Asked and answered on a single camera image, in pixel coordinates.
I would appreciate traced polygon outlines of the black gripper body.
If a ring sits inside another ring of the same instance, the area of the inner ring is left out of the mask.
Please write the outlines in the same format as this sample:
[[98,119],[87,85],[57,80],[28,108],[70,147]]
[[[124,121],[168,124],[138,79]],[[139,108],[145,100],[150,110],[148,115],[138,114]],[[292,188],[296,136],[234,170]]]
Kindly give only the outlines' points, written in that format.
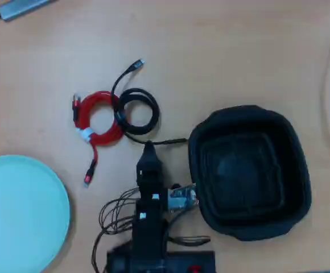
[[158,196],[164,191],[164,176],[161,164],[149,163],[137,165],[137,186],[141,199],[151,200],[153,195]]

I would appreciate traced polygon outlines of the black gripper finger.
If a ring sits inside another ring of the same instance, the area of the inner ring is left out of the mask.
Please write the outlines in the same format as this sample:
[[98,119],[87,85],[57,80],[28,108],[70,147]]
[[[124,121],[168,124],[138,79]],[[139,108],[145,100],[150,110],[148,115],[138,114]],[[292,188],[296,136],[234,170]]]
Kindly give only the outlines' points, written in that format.
[[149,160],[150,156],[151,156],[151,142],[147,141],[144,144],[143,152],[142,152],[142,155],[141,155],[141,157],[138,161],[138,165],[146,164],[147,161]]
[[150,158],[153,164],[161,165],[161,161],[157,156],[156,148],[153,143],[150,143]]

